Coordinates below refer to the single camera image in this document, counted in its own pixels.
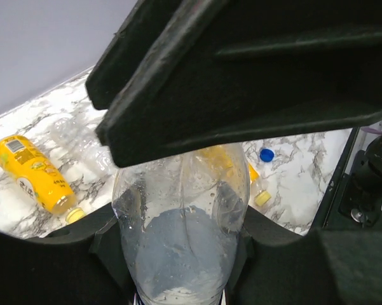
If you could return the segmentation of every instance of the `yellow bottle label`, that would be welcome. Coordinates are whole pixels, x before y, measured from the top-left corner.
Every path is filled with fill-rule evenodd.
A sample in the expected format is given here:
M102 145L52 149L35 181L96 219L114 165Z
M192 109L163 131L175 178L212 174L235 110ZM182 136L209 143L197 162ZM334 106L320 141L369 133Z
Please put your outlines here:
M61 214L75 204L73 190L61 173L22 135L0 140L0 167L49 212Z

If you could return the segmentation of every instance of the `bottle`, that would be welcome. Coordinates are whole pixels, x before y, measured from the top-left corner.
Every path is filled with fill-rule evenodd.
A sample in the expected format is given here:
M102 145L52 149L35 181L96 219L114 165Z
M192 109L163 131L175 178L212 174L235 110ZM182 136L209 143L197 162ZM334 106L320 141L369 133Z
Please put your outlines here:
M72 223L86 214L76 206L76 196L61 173L26 137L12 135L0 140L0 167L44 209L66 214Z
M259 173L249 163L250 174L250 199L258 207L262 208L268 200L271 199L271 195L266 191L264 181L260 178Z
M51 126L50 135L55 143L67 149L99 177L116 172L108 147L101 146L96 134L80 120L59 119Z
M248 201L249 171L239 144L120 170L112 207L142 303L217 305Z

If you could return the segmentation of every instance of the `white marble countertop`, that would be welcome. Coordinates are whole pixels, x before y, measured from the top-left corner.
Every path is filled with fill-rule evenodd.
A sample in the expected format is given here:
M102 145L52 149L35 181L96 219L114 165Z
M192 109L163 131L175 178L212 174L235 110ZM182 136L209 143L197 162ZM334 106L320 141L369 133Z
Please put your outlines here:
M0 139L15 133L30 139L59 168L74 189L79 206L90 213L110 202L113 177L99 179L48 135L48 127L65 113L83 118L88 125L100 122L104 111L96 111L86 95L87 75L83 73L0 116ZM307 232L349 133L337 130L243 143L249 161L266 179L273 195L262 212L299 234ZM257 152L262 147L275 151L271 163L258 162ZM0 168L0 231L29 238L45 236L64 225L63 219L31 201Z

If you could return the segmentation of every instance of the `white wall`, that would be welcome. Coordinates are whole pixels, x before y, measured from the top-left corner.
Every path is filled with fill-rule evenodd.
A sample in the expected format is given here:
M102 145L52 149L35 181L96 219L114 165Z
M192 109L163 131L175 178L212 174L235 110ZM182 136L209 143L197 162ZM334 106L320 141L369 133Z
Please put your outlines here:
M136 0L0 0L0 114L91 67Z

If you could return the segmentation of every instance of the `purple cable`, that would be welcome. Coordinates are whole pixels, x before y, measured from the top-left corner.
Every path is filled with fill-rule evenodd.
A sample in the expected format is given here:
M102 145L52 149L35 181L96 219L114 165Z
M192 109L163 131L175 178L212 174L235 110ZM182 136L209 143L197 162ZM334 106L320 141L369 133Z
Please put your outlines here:
M360 130L362 130L363 132L371 133L373 135L382 135L381 130L373 129L370 127L362 127Z

